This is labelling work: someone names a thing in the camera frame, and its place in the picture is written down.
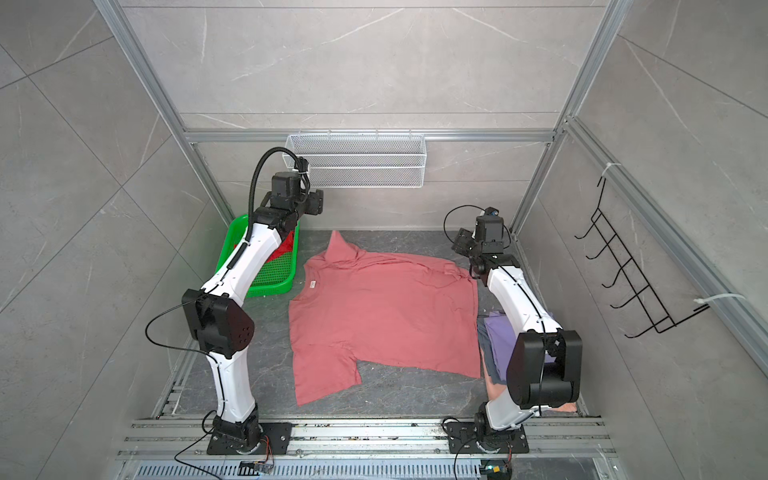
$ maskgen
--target purple clothing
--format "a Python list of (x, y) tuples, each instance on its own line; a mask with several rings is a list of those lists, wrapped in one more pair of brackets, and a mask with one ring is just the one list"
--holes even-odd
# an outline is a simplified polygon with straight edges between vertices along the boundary
[[(498, 376), (504, 382), (507, 382), (507, 366), (512, 358), (512, 351), (515, 349), (515, 343), (518, 336), (515, 335), (512, 324), (506, 315), (499, 312), (490, 312), (485, 319), (485, 328), (488, 330), (488, 337), (491, 339), (491, 350), (493, 350), (493, 362), (496, 364)], [(554, 362), (549, 355), (545, 355), (545, 362)]]

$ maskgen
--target white robotic arm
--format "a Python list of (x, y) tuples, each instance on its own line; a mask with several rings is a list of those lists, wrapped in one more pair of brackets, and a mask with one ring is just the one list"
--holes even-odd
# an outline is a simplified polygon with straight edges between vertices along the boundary
[[(227, 265), (234, 258), (239, 245), (245, 241), (244, 237), (245, 234), (227, 258), (226, 263), (203, 285), (203, 290), (206, 292), (212, 293), (215, 290), (219, 296), (226, 294), (238, 306), (243, 306), (253, 279), (256, 278), (266, 259), (282, 242), (277, 230), (270, 229), (261, 223), (254, 224), (250, 245), (247, 245), (235, 266), (228, 270)], [(235, 352), (229, 359), (214, 351), (209, 352), (209, 355), (207, 360), (214, 373), (218, 398), (216, 415), (225, 422), (244, 422), (256, 408), (256, 400), (250, 391), (248, 380), (248, 347)]]
[(469, 258), (470, 274), (491, 290), (516, 335), (507, 371), (507, 389), (485, 405), (475, 421), (484, 433), (519, 429), (545, 409), (575, 402), (581, 377), (581, 338), (564, 330), (533, 294), (517, 260), (504, 253), (504, 220), (489, 207), (474, 231), (461, 229), (452, 249)]
[[(290, 155), (297, 171), (275, 174), (272, 190), (254, 209), (259, 172), (276, 152)], [(310, 192), (307, 168), (305, 159), (282, 147), (270, 148), (261, 157), (250, 185), (246, 233), (214, 276), (200, 290), (187, 290), (182, 298), (190, 333), (214, 375), (218, 403), (213, 439), (224, 442), (226, 450), (251, 452), (261, 439), (247, 365), (254, 324), (242, 305), (259, 270), (296, 228), (299, 218), (323, 212), (323, 191)]]

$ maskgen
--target white wire mesh basket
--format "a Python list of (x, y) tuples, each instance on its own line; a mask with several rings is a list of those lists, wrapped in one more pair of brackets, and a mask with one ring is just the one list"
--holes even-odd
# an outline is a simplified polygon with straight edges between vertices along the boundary
[[(294, 134), (286, 148), (309, 161), (312, 187), (421, 187), (427, 147), (421, 134)], [(288, 168), (293, 160), (283, 155)]]

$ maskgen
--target gray tile wall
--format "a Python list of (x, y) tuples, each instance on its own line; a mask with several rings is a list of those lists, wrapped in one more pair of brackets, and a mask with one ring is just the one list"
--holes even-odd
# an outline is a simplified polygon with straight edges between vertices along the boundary
[(768, 4), (635, 2), (581, 118), (768, 319)]
[(169, 137), (89, 0), (2, 3), (2, 478), (101, 478), (167, 381), (225, 233)]
[[(720, 319), (707, 311), (665, 333), (624, 336), (650, 325), (643, 310), (636, 300), (610, 307), (631, 297), (625, 278), (604, 288), (616, 262), (607, 251), (585, 258), (602, 248), (594, 231), (574, 237), (589, 228), (600, 173), (567, 140), (520, 237), (547, 308), (584, 340), (590, 413), (606, 418), (631, 478), (763, 478), (768, 380)], [(690, 314), (700, 294), (610, 186), (601, 206), (672, 317)], [(631, 277), (637, 285), (637, 272)], [(652, 296), (644, 299), (657, 315)]]
[[(759, 0), (637, 0), (579, 116), (768, 318), (766, 25), (768, 5)], [(638, 430), (645, 409), (617, 401), (613, 389), (624, 387), (609, 379), (591, 383), (586, 400), (611, 420), (622, 461), (637, 478), (764, 477), (766, 449), (756, 419), (766, 415), (759, 399), (768, 392), (768, 380), (721, 321), (705, 312), (666, 333), (627, 339), (625, 333), (647, 325), (642, 311), (636, 302), (620, 310), (607, 307), (628, 298), (627, 286), (603, 288), (600, 283), (610, 283), (616, 273), (612, 261), (607, 255), (586, 260), (599, 245), (594, 238), (574, 238), (588, 227), (598, 176), (576, 147), (566, 146), (541, 192), (544, 213), (528, 220), (521, 240), (537, 271), (539, 261), (551, 264), (553, 250), (535, 242), (537, 222), (554, 226), (569, 254), (554, 267), (575, 264), (589, 303), (605, 320), (605, 327), (584, 331), (610, 332), (654, 428), (643, 421), (645, 429)], [(685, 317), (700, 294), (611, 189), (605, 204), (670, 313)], [(535, 275), (556, 273), (542, 267)], [(545, 299), (574, 289), (556, 282), (540, 285)], [(564, 317), (583, 321), (568, 311)], [(714, 415), (724, 409), (733, 414)], [(636, 449), (638, 442), (656, 452)]]
[(366, 128), (434, 127), (448, 117), (453, 127), (552, 127), (604, 10), (588, 2), (428, 3), (155, 2), (125, 11), (193, 122)]
[[(123, 5), (190, 128), (552, 128), (605, 2)], [(237, 213), (257, 148), (201, 145)], [(430, 144), (423, 188), (328, 189), (326, 212), (303, 226), (435, 229), (466, 201), (511, 219), (542, 148)], [(451, 220), (458, 227), (472, 215)]]

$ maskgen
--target pink t-shirt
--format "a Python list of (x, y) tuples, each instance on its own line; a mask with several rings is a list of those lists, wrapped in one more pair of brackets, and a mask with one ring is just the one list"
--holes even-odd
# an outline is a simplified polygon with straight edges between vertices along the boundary
[(477, 284), (439, 258), (371, 253), (333, 232), (289, 307), (296, 402), (361, 383), (357, 360), (479, 378)]

